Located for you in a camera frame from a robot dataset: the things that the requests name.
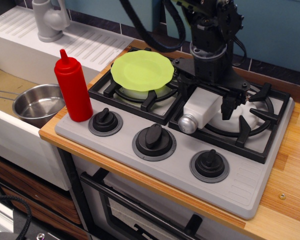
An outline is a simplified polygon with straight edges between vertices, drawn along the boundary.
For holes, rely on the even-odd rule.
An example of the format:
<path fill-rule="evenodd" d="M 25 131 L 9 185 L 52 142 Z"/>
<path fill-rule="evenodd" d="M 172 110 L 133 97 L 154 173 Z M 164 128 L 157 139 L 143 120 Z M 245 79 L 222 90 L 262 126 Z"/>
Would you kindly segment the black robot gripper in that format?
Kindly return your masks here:
<path fill-rule="evenodd" d="M 251 85 L 235 72 L 226 53 L 212 59 L 180 57 L 172 65 L 178 72 L 178 93 L 185 103 L 197 87 L 221 95 L 222 120 L 229 120 L 238 106 L 246 104 Z"/>

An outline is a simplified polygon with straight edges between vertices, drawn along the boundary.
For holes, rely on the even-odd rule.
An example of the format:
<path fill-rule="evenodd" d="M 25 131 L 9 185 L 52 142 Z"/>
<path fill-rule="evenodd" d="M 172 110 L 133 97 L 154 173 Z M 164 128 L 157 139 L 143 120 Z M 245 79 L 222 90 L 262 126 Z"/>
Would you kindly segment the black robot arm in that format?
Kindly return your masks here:
<path fill-rule="evenodd" d="M 157 41 L 145 29 L 131 3 L 121 5 L 138 34 L 153 49 L 161 53 L 179 50 L 186 40 L 186 28 L 176 6 L 180 6 L 191 30 L 190 53 L 192 59 L 179 58 L 172 64 L 178 72 L 179 90 L 188 100 L 188 87 L 194 85 L 222 96 L 221 114 L 229 120 L 237 106 L 247 101 L 250 84 L 233 69 L 233 44 L 243 28 L 243 15 L 238 14 L 232 0 L 164 0 L 165 9 L 173 18 L 179 40 L 176 45 Z"/>

